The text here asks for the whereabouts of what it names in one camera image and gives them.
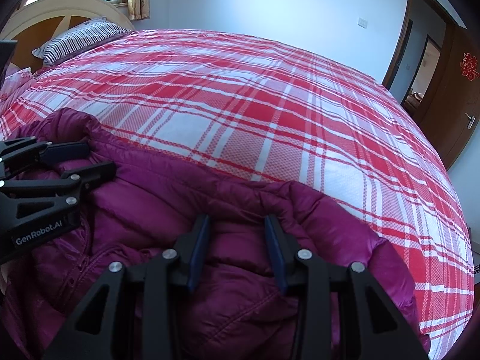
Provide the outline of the magenta quilted down jacket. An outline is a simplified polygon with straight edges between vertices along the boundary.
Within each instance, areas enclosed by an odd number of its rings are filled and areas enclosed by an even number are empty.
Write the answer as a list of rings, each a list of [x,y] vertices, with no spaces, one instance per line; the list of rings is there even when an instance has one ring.
[[[1,143],[3,359],[425,359],[414,281],[334,199],[63,109]]]

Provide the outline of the pink floral folded quilt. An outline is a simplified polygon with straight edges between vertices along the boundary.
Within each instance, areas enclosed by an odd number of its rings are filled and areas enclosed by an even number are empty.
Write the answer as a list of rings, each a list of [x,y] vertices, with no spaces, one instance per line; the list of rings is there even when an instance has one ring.
[[[30,67],[19,70],[8,76],[1,87],[1,114],[4,114],[13,102],[35,83],[36,80]]]

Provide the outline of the cream wooden round headboard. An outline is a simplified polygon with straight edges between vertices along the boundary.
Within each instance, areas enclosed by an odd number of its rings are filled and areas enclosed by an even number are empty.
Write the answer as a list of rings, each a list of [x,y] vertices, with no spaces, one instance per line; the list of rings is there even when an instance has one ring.
[[[42,60],[32,54],[33,50],[70,28],[101,16],[134,30],[128,17],[104,0],[38,0],[13,13],[1,30],[1,39],[17,41],[12,63],[35,72],[42,67]]]

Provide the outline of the striped pillow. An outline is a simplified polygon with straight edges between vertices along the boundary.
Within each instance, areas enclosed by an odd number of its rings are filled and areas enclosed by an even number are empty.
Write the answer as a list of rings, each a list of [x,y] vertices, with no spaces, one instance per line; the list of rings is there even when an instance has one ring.
[[[106,17],[93,18],[50,39],[34,49],[32,55],[41,59],[44,66],[55,66],[129,33],[128,29]]]

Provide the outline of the red white plaid bedsheet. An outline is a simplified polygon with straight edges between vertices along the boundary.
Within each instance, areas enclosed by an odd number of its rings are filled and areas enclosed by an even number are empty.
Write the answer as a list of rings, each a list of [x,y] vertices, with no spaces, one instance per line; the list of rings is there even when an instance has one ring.
[[[139,147],[246,180],[295,180],[385,236],[412,272],[420,329],[441,359],[473,313],[473,257],[439,155],[373,77],[241,34],[143,30],[43,72],[1,136],[63,107]]]

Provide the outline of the brown wooden door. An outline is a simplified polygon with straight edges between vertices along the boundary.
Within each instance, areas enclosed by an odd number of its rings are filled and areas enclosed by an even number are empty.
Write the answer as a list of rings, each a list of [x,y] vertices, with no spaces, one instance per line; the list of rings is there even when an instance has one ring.
[[[431,100],[425,102],[423,115],[416,118],[446,169],[457,160],[479,124],[479,78],[469,81],[462,76],[460,62],[464,53],[477,57],[479,72],[479,47],[465,28],[458,27],[452,33],[451,49],[437,88]],[[465,113],[476,117],[470,130]]]

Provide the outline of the red double happiness sticker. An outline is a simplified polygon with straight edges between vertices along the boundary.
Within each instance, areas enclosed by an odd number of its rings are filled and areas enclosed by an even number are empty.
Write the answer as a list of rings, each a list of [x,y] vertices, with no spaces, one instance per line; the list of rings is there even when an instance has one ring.
[[[469,81],[479,78],[478,59],[470,53],[464,53],[462,61],[460,61],[460,73]]]

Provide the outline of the white wall switch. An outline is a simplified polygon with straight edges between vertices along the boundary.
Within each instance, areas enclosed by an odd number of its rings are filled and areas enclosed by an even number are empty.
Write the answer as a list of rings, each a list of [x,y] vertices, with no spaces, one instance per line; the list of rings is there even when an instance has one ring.
[[[361,17],[358,18],[357,24],[362,27],[363,29],[366,29],[368,27],[368,21],[366,19],[363,19]]]

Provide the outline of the dark wooden door frame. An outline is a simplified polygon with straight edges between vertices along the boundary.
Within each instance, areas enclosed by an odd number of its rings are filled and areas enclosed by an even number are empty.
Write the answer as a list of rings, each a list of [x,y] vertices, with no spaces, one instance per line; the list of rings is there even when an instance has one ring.
[[[414,116],[431,86],[448,30],[456,24],[438,0],[407,0],[399,40],[382,81],[396,101]]]

